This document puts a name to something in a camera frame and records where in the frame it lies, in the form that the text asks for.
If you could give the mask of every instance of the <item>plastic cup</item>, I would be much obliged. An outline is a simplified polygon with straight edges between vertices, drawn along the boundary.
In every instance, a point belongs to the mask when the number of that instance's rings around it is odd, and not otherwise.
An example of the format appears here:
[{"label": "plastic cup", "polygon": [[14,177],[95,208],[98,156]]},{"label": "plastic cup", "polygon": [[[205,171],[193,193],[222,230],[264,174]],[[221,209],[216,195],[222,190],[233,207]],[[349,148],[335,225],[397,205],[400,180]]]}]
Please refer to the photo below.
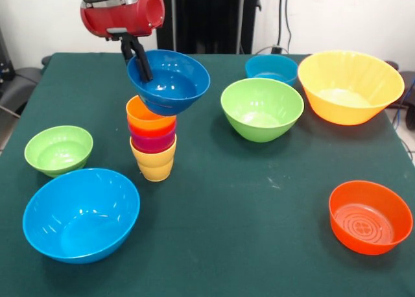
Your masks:
[{"label": "plastic cup", "polygon": [[128,124],[128,129],[131,133],[135,135],[143,136],[143,137],[160,137],[163,135],[168,134],[171,132],[172,129],[176,128],[177,120],[174,120],[169,126],[157,129],[157,130],[144,130],[142,128],[138,128],[132,126],[130,123]]},{"label": "plastic cup", "polygon": [[412,213],[405,201],[373,182],[354,180],[339,185],[330,196],[329,210],[337,239],[360,254],[386,253],[412,230]]},{"label": "plastic cup", "polygon": [[164,117],[151,112],[138,96],[127,102],[126,112],[128,123],[139,130],[163,130],[176,121],[176,116]]},{"label": "plastic cup", "polygon": [[160,182],[169,177],[176,152],[176,143],[177,136],[174,137],[173,145],[167,150],[159,153],[144,153],[134,148],[132,137],[130,137],[132,153],[137,160],[140,171],[147,180]]},{"label": "plastic cup", "polygon": [[141,152],[144,153],[159,153],[167,150],[174,143],[174,137],[176,135],[176,126],[174,125],[172,130],[165,135],[159,137],[143,137],[136,134],[129,125],[132,144]]}]

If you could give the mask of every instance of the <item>green bowl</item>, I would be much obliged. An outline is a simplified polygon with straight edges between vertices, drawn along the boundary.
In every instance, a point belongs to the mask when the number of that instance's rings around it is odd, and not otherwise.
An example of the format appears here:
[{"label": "green bowl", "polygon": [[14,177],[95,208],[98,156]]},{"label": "green bowl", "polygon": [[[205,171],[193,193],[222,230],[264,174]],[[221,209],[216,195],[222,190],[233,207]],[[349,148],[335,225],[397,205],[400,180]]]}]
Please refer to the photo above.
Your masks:
[{"label": "green bowl", "polygon": [[220,103],[232,127],[257,143],[284,134],[304,111],[304,101],[294,88],[267,78],[247,78],[229,85]]},{"label": "green bowl", "polygon": [[25,159],[38,171],[57,177],[83,168],[92,146],[92,136],[83,128],[56,126],[40,132],[27,143]]}]

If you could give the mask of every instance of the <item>blue bowl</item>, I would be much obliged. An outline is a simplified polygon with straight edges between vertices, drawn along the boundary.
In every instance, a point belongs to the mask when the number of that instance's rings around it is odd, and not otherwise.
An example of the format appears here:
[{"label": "blue bowl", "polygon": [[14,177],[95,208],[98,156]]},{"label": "blue bowl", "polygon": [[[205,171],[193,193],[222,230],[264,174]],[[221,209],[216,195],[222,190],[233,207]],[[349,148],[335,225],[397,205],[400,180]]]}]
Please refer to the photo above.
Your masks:
[{"label": "blue bowl", "polygon": [[202,64],[173,51],[146,52],[153,80],[142,82],[133,57],[127,65],[128,76],[150,111],[164,116],[176,115],[190,107],[208,90],[210,76]]},{"label": "blue bowl", "polygon": [[298,64],[282,55],[258,55],[246,62],[245,70],[248,78],[271,78],[293,86]]},{"label": "blue bowl", "polygon": [[64,263],[93,263],[114,252],[137,220],[134,184],[108,169],[81,169],[45,184],[23,215],[23,232],[37,251]]}]

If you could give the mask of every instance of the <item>table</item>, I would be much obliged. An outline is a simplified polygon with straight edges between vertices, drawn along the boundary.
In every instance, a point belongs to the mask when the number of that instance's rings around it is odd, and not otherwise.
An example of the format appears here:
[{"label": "table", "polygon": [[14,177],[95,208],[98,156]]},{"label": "table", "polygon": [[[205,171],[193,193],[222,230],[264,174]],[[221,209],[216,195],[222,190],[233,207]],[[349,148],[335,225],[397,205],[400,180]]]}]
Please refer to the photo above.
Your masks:
[{"label": "table", "polygon": [[[171,176],[150,183],[128,145],[124,106],[135,90],[121,55],[53,56],[0,157],[1,295],[414,296],[413,233],[390,253],[369,257],[342,246],[329,225],[329,195],[352,179],[384,184],[415,209],[414,167],[386,115],[337,126],[306,103],[287,134],[251,143],[220,107],[222,90],[244,78],[249,57],[195,58],[211,87],[178,116]],[[95,264],[53,261],[23,236],[25,206],[50,180],[26,164],[23,149],[55,125],[87,129],[94,148],[86,167],[119,171],[139,189],[131,235]]]}]

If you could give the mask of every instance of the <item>bowl rim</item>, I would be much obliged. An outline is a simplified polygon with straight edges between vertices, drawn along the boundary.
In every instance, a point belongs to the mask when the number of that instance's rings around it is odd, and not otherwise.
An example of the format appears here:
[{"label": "bowl rim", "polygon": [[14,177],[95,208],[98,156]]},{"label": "bowl rim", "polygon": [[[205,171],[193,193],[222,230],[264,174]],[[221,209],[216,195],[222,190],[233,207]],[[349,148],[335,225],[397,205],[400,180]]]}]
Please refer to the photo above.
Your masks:
[{"label": "bowl rim", "polygon": [[387,191],[389,191],[394,198],[398,199],[402,203],[402,206],[405,208],[405,210],[409,214],[409,217],[410,217],[409,229],[408,229],[408,232],[402,238],[400,238],[397,241],[390,242],[390,243],[387,243],[387,244],[376,244],[376,243],[371,243],[371,242],[368,242],[368,241],[359,239],[359,238],[355,237],[354,235],[352,235],[351,233],[349,233],[347,230],[343,229],[343,227],[338,224],[338,226],[340,227],[340,229],[343,232],[347,233],[347,235],[349,235],[353,239],[358,240],[359,242],[363,242],[364,244],[367,244],[367,245],[370,245],[370,246],[378,246],[378,247],[381,247],[381,246],[391,246],[391,245],[395,246],[395,245],[398,245],[399,243],[402,243],[410,235],[410,233],[412,232],[412,229],[414,227],[414,219],[413,219],[413,216],[412,216],[412,212],[410,211],[410,208],[409,208],[408,204],[405,202],[405,200],[403,200],[395,191],[389,189],[385,185],[378,184],[377,182],[371,182],[371,181],[368,181],[368,180],[350,180],[348,182],[343,182],[340,185],[336,186],[336,188],[334,188],[334,190],[332,190],[332,192],[330,194],[330,197],[329,197],[329,212],[330,212],[330,218],[333,219],[333,220],[335,220],[335,214],[333,213],[333,210],[332,210],[332,207],[331,207],[331,199],[332,199],[335,191],[337,191],[337,189],[339,189],[340,187],[342,187],[344,185],[348,185],[348,184],[352,184],[352,183],[366,183],[366,184],[370,184],[370,185],[375,185],[376,187],[380,187],[382,189],[386,189]]},{"label": "bowl rim", "polygon": [[248,76],[248,64],[252,64],[252,62],[254,60],[259,60],[257,58],[261,58],[261,57],[264,58],[264,56],[267,56],[269,58],[278,58],[278,57],[280,57],[280,58],[284,58],[284,60],[286,60],[288,62],[291,62],[292,64],[294,64],[296,66],[295,76],[293,78],[290,78],[290,79],[284,81],[283,83],[289,83],[289,82],[295,81],[298,78],[298,66],[299,65],[297,64],[297,62],[295,60],[293,60],[292,58],[289,58],[287,55],[289,55],[289,54],[257,54],[257,55],[254,55],[253,57],[249,58],[245,63],[246,76],[248,78],[255,78],[255,77],[249,77]]},{"label": "bowl rim", "polygon": [[[65,177],[71,177],[72,175],[76,174],[76,173],[82,173],[82,172],[87,172],[90,173],[92,171],[105,171],[105,172],[111,172],[112,174],[116,174],[118,176],[120,176],[121,178],[123,178],[124,180],[126,180],[126,182],[132,186],[132,188],[134,189],[134,191],[137,193],[137,200],[138,200],[138,207],[137,207],[137,211],[136,214],[134,214],[134,220],[130,223],[130,225],[128,226],[128,229],[126,229],[125,232],[123,232],[122,236],[118,237],[115,241],[113,241],[110,245],[106,246],[105,248],[98,250],[96,252],[90,253],[90,254],[86,254],[86,255],[80,255],[80,256],[59,256],[59,255],[53,255],[50,253],[47,253],[44,250],[39,249],[37,246],[35,246],[33,244],[33,242],[30,241],[30,238],[27,235],[26,232],[26,227],[25,227],[25,223],[27,221],[27,210],[29,208],[29,206],[34,203],[33,201],[35,200],[35,198],[39,195],[39,193],[43,190],[45,190],[45,188],[49,187],[51,184],[53,184],[54,182],[59,182],[61,179],[64,179]],[[45,185],[43,185],[40,189],[37,190],[37,192],[32,196],[32,198],[29,200],[29,203],[27,203],[26,208],[25,208],[25,212],[23,214],[23,234],[25,235],[26,240],[29,242],[29,244],[35,249],[37,250],[39,253],[46,255],[48,257],[51,257],[53,259],[60,259],[63,261],[67,261],[67,260],[72,260],[72,259],[80,259],[80,258],[85,258],[85,257],[90,257],[93,255],[97,255],[99,253],[102,253],[103,251],[113,247],[114,245],[116,245],[118,242],[120,242],[121,240],[123,240],[128,233],[132,230],[132,228],[134,227],[134,225],[136,224],[137,218],[138,218],[138,214],[141,208],[141,199],[140,199],[140,195],[138,192],[137,187],[134,185],[134,183],[129,180],[126,176],[124,176],[123,174],[113,171],[111,169],[100,169],[100,168],[91,168],[91,169],[78,169],[76,171],[71,171],[71,172],[67,172],[66,174],[63,174],[57,178],[52,179],[50,182],[47,182]]]},{"label": "bowl rim", "polygon": [[[329,53],[347,53],[347,54],[356,54],[358,56],[363,56],[363,57],[367,57],[369,59],[375,60],[376,62],[379,62],[380,64],[384,65],[385,67],[387,66],[388,68],[391,69],[391,72],[394,73],[395,75],[398,76],[399,82],[401,83],[401,91],[400,94],[397,95],[397,97],[395,99],[393,99],[392,101],[388,102],[388,103],[384,103],[384,104],[374,104],[374,105],[370,105],[369,107],[363,107],[363,106],[347,106],[345,104],[339,104],[337,102],[333,102],[333,101],[329,101],[323,97],[321,97],[320,95],[318,95],[317,93],[311,91],[308,89],[308,87],[305,85],[305,81],[304,79],[301,78],[301,71],[302,69],[304,69],[303,67],[303,63],[311,60],[310,58],[314,58],[315,56],[318,55],[322,55],[322,54],[329,54]],[[403,81],[402,76],[400,75],[399,71],[395,70],[390,64],[388,64],[387,62],[385,62],[384,60],[381,60],[375,56],[369,55],[369,54],[365,54],[365,53],[360,53],[357,51],[345,51],[345,50],[331,50],[331,51],[323,51],[323,52],[318,52],[318,53],[314,53],[311,54],[307,57],[305,57],[300,64],[298,65],[298,79],[300,80],[303,89],[306,93],[310,93],[311,95],[318,97],[319,99],[322,99],[323,101],[326,102],[330,102],[331,104],[334,104],[336,106],[341,106],[344,108],[351,108],[351,109],[376,109],[376,108],[385,108],[386,106],[388,106],[389,104],[392,104],[394,101],[398,100],[400,98],[400,96],[402,96],[403,92],[405,91],[405,83]]]},{"label": "bowl rim", "polygon": [[[82,157],[82,159],[77,160],[76,162],[74,162],[74,163],[73,163],[73,164],[71,164],[70,166],[63,167],[63,168],[59,168],[59,169],[44,169],[44,168],[42,168],[42,167],[36,166],[36,164],[35,164],[34,162],[31,162],[31,161],[28,159],[28,156],[27,156],[28,147],[29,147],[29,145],[30,145],[31,143],[33,143],[33,142],[34,142],[34,140],[35,140],[37,137],[39,137],[39,136],[40,136],[40,135],[42,135],[43,133],[45,133],[45,132],[47,132],[47,131],[50,131],[50,130],[58,130],[58,129],[68,128],[68,127],[70,127],[70,128],[76,128],[77,130],[81,130],[81,131],[85,132],[85,133],[87,134],[87,136],[89,137],[89,140],[91,141],[91,146],[90,146],[90,148],[89,148],[89,149],[87,149],[87,152],[86,152],[86,154]],[[60,171],[66,171],[66,170],[68,170],[68,169],[70,169],[70,168],[72,168],[72,167],[74,167],[74,166],[78,165],[80,162],[82,162],[82,161],[84,161],[84,160],[88,159],[89,155],[91,154],[92,148],[93,148],[93,138],[92,138],[92,135],[91,135],[91,134],[90,134],[90,133],[89,133],[89,132],[88,132],[85,128],[82,128],[82,127],[80,127],[80,126],[75,126],[75,125],[59,125],[59,126],[52,126],[52,127],[46,128],[45,130],[42,130],[42,131],[38,132],[35,136],[33,136],[33,137],[32,137],[32,138],[31,138],[31,139],[27,142],[27,144],[26,144],[26,146],[25,146],[25,151],[24,151],[24,154],[25,154],[25,160],[26,160],[26,162],[27,162],[27,163],[28,163],[31,167],[33,167],[34,169],[37,169],[38,171],[45,171],[45,172],[59,173]]]},{"label": "bowl rim", "polygon": [[143,93],[145,93],[146,95],[149,95],[149,96],[151,96],[151,97],[156,97],[156,98],[161,98],[161,99],[165,99],[166,101],[191,101],[191,100],[193,100],[193,99],[197,99],[197,98],[199,98],[199,97],[201,97],[201,96],[203,96],[203,94],[205,94],[205,92],[209,89],[209,87],[210,87],[210,84],[211,84],[211,79],[210,79],[210,74],[209,74],[209,72],[207,71],[207,69],[204,67],[204,65],[202,65],[199,61],[197,61],[197,60],[195,60],[194,58],[192,58],[192,57],[190,57],[190,56],[188,56],[188,55],[185,55],[185,54],[183,54],[183,53],[179,53],[179,52],[176,52],[176,51],[170,51],[170,50],[167,50],[167,49],[152,49],[152,50],[150,50],[150,51],[147,51],[146,52],[146,54],[150,54],[150,53],[170,53],[170,54],[179,54],[180,56],[183,56],[183,57],[186,57],[186,58],[188,58],[188,59],[190,59],[190,61],[192,61],[192,62],[194,62],[196,65],[199,65],[200,67],[202,67],[202,69],[203,69],[203,71],[204,72],[206,72],[206,75],[207,75],[207,86],[206,86],[206,88],[203,90],[203,91],[201,91],[199,94],[197,94],[197,95],[195,95],[195,96],[192,96],[192,97],[186,97],[186,98],[167,98],[167,97],[164,97],[164,96],[161,96],[161,95],[155,95],[155,94],[153,94],[153,93],[151,93],[151,92],[149,92],[149,91],[147,91],[147,90],[145,90],[144,88],[142,88],[142,87],[140,87],[140,86],[138,86],[137,85],[137,83],[133,80],[133,78],[130,76],[130,70],[129,70],[129,67],[130,67],[130,64],[133,62],[133,60],[136,58],[136,56],[134,56],[133,58],[131,58],[130,59],[130,61],[128,62],[128,65],[127,65],[127,73],[128,73],[128,78],[131,80],[131,82],[133,82],[134,83],[134,86],[137,88],[137,89],[139,89],[140,91],[142,91]]},{"label": "bowl rim", "polygon": [[[300,99],[300,102],[301,102],[301,111],[298,113],[298,115],[293,119],[293,120],[290,120],[289,122],[287,122],[287,123],[283,123],[283,124],[280,124],[280,125],[278,125],[278,126],[256,126],[256,125],[250,125],[250,124],[248,124],[248,123],[244,123],[244,122],[242,122],[242,121],[240,121],[240,120],[238,120],[238,119],[236,119],[235,117],[233,117],[232,115],[230,115],[227,111],[226,111],[226,109],[225,109],[225,107],[224,107],[224,104],[223,104],[223,96],[224,96],[224,94],[225,94],[225,92],[229,89],[229,87],[230,86],[233,86],[234,84],[237,84],[237,83],[240,83],[240,82],[253,82],[253,81],[255,81],[255,80],[261,80],[262,82],[275,82],[275,83],[277,83],[277,84],[281,84],[281,85],[283,85],[283,86],[285,86],[285,87],[287,87],[287,88],[289,88],[291,91],[293,91],[293,92],[295,92],[295,94],[297,95],[297,97]],[[293,88],[292,86],[290,86],[290,85],[288,85],[287,83],[284,83],[284,82],[281,82],[281,81],[277,81],[277,80],[273,80],[273,79],[271,79],[271,78],[244,78],[244,79],[242,79],[242,80],[238,80],[238,81],[236,81],[236,82],[233,82],[233,83],[231,83],[230,85],[228,85],[224,90],[223,90],[223,92],[222,92],[222,94],[220,95],[220,104],[221,104],[221,106],[222,106],[222,109],[223,109],[223,111],[226,113],[226,115],[228,116],[228,117],[230,117],[230,118],[232,118],[233,120],[235,120],[235,121],[237,121],[238,123],[241,123],[241,124],[243,124],[243,125],[246,125],[246,126],[249,126],[249,127],[252,127],[252,128],[262,128],[262,129],[275,129],[275,128],[281,128],[281,127],[284,127],[284,126],[287,126],[287,125],[291,125],[291,124],[293,124],[293,123],[295,123],[301,116],[302,116],[302,114],[303,114],[303,112],[304,112],[304,99],[303,99],[303,97],[300,95],[300,93],[298,93],[298,91],[295,89],[295,88]]]}]

